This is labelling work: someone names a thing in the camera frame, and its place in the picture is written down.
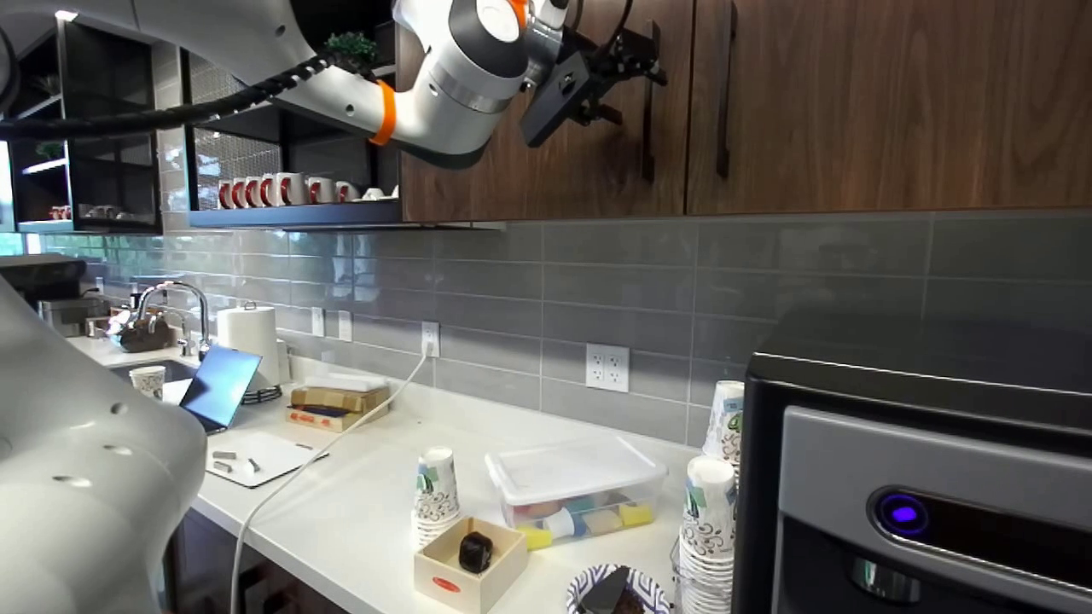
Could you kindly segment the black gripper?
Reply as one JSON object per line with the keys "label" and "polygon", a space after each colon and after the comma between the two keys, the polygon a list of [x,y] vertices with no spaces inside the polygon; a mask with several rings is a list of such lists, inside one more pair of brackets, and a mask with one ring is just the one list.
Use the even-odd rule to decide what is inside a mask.
{"label": "black gripper", "polygon": [[604,104],[619,83],[649,79],[667,84],[659,31],[630,31],[630,2],[636,0],[624,0],[620,18],[604,43],[595,43],[572,29],[564,31],[564,52],[551,74],[536,84],[536,96],[518,122],[527,148],[543,148],[566,119],[580,127],[599,119],[620,122],[620,113]]}

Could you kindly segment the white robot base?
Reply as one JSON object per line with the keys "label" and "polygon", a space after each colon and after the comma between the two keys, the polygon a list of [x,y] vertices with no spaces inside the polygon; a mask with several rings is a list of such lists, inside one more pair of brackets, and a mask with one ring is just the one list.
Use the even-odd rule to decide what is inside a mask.
{"label": "white robot base", "polygon": [[0,283],[0,614],[161,614],[204,431],[71,349]]}

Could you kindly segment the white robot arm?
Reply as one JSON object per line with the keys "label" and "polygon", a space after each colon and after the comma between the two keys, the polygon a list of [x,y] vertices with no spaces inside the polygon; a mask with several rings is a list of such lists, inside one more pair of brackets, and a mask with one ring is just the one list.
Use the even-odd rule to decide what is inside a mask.
{"label": "white robot arm", "polygon": [[600,96],[619,83],[667,83],[649,35],[615,24],[604,43],[584,42],[566,29],[571,0],[392,0],[392,19],[425,49],[405,88],[342,67],[322,52],[305,35],[302,0],[0,0],[0,9],[74,9],[200,56],[243,83],[232,96],[175,108],[8,119],[8,139],[142,132],[282,99],[361,131],[376,148],[401,143],[438,166],[470,166],[522,88],[533,92],[522,139],[538,148],[564,119],[615,119]]}

